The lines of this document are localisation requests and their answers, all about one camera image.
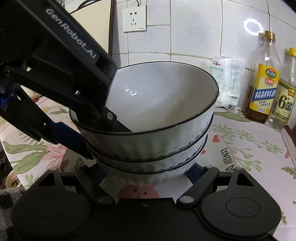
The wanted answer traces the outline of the white salt bag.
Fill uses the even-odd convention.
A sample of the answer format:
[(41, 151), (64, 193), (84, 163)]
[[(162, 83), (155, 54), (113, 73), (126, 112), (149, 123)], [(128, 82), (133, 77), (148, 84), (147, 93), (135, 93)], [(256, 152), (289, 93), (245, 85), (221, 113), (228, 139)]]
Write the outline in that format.
[(245, 59), (224, 56), (215, 56), (208, 62), (207, 69), (215, 78), (219, 87), (217, 108), (239, 112), (245, 63)]

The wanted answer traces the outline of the floral tablecloth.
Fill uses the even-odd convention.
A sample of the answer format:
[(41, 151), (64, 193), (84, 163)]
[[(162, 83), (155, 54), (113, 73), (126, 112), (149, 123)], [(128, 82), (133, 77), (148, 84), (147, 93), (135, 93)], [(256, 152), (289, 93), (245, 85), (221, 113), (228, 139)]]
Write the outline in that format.
[[(5, 120), (1, 120), (1, 144), (14, 170), (13, 185), (25, 189), (49, 168), (68, 172), (95, 163), (62, 145), (34, 141)], [(198, 163), (226, 172), (245, 169), (280, 206), (275, 238), (295, 240), (295, 144), (288, 129), (277, 131), (242, 114), (217, 109)]]

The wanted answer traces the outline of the small white ribbed bowl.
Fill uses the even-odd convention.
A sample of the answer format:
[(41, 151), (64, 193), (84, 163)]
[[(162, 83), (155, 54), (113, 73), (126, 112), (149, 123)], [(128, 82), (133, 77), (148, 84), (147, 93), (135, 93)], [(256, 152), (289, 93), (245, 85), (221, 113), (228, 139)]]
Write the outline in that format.
[(101, 162), (108, 167), (115, 168), (118, 170), (135, 172), (135, 173), (147, 173), (147, 172), (158, 172), (166, 169), (176, 167), (180, 164), (185, 163), (195, 154), (203, 149), (203, 145), (206, 143), (208, 132), (212, 124), (213, 119), (210, 119), (209, 124), (203, 130), (193, 142), (183, 147), (182, 149), (168, 154), (166, 156), (152, 158), (152, 159), (120, 159), (116, 157), (108, 157), (96, 151), (93, 151), (94, 158), (97, 162)]

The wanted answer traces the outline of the cream cutting board black rim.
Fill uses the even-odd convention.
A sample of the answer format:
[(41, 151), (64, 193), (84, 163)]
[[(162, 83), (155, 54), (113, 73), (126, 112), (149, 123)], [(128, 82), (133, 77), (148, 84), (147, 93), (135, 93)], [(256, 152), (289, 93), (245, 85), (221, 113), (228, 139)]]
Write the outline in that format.
[(113, 48), (114, 6), (112, 0), (87, 1), (70, 13), (110, 56)]

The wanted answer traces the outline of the white vinegar bottle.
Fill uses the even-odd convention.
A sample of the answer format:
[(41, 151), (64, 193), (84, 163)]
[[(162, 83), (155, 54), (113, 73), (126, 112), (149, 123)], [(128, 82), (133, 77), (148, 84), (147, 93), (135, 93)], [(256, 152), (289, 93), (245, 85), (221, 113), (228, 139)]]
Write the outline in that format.
[(281, 131), (288, 123), (295, 104), (295, 48), (290, 47), (284, 68), (280, 74), (275, 98), (273, 100), (268, 123)]

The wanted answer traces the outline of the large white ribbed bowl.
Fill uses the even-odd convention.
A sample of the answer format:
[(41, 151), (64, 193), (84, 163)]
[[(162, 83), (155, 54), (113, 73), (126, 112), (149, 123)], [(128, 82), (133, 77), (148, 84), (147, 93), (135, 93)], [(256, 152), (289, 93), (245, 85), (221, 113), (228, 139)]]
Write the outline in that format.
[(122, 159), (172, 154), (208, 126), (219, 87), (206, 70), (179, 62), (147, 62), (119, 68), (106, 102), (127, 132), (113, 133), (70, 111), (93, 152)]

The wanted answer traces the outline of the cooking wine bottle yellow label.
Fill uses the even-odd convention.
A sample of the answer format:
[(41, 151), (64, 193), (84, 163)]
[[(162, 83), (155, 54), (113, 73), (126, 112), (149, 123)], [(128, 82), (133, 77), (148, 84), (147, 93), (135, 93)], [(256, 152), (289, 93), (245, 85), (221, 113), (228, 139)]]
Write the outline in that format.
[(266, 122), (280, 79), (281, 62), (275, 43), (275, 33), (265, 31), (263, 44), (254, 56), (243, 103), (244, 116), (258, 123)]

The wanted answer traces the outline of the white wall socket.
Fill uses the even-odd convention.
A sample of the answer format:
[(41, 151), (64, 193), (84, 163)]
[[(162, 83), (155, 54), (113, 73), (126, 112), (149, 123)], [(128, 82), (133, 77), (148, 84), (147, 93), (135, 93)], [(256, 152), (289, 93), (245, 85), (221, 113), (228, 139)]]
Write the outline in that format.
[(122, 30), (128, 32), (143, 32), (147, 30), (147, 7), (137, 6), (122, 10)]

